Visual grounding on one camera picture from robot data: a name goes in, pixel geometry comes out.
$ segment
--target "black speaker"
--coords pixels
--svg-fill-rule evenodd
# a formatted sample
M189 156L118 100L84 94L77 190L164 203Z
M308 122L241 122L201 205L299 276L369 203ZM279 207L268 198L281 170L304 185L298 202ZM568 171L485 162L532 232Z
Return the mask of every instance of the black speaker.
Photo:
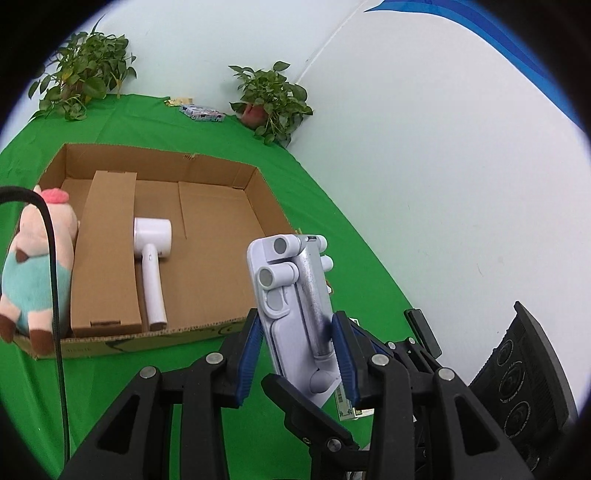
M517 316L470 384L535 476L577 420L573 394L540 324L516 302Z

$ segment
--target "stuffed toy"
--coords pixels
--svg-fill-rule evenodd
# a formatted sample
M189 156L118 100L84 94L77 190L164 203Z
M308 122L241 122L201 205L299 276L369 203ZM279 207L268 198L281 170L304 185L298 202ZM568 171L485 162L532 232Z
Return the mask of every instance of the stuffed toy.
M60 336L64 336L70 327L70 286L79 223L68 204L67 192L61 189L41 191L39 185L34 191L47 203L56 236ZM53 351L52 320L47 232L41 212L34 205L26 205L2 272L0 336L11 343L18 329L30 338L37 355L49 355Z

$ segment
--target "pink ear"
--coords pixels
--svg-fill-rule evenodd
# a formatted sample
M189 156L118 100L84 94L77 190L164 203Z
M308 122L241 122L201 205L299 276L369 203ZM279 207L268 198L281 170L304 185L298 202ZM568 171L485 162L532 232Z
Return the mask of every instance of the pink ear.
M41 192L41 196L46 203L68 203L70 195L62 189L48 189Z

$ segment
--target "green table surface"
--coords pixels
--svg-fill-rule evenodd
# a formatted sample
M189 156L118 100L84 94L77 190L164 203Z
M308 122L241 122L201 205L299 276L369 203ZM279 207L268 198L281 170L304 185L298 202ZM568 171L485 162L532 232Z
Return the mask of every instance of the green table surface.
M277 145L265 146L230 116L222 123L195 122L162 99L109 95L89 106L88 118L32 121L0 154L0 184L32 188L64 143L133 145L202 153L257 166L295 228L320 233L335 267L327 274L332 305L358 318L382 340L401 340L412 332L403 310L410 305L367 244L294 157ZM0 248L6 251L22 205L0 207ZM64 361L73 450L129 380L144 366L162 371L187 367L215 351L211 339L138 353ZM0 341L0 400L37 459L53 477L62 469L61 414L53 360L35 361L16 345ZM235 480L308 478L305 445L283 427L283 414L266 398L261 379L272 371L266 345L256 368L251 395L239 410L224 409L223 426L231 478ZM337 418L331 398L324 409ZM178 478L178 419L171 442L171 478ZM369 442L371 417L346 420L360 445Z

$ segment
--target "white hair dryer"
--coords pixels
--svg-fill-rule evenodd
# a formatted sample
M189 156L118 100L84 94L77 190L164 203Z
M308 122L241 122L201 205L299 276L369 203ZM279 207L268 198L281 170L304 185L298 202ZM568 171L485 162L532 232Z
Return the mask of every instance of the white hair dryer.
M158 257L170 255L173 229L170 220L163 218L135 218L134 253L142 259L142 277L144 280L144 299L150 330L162 330L168 323Z

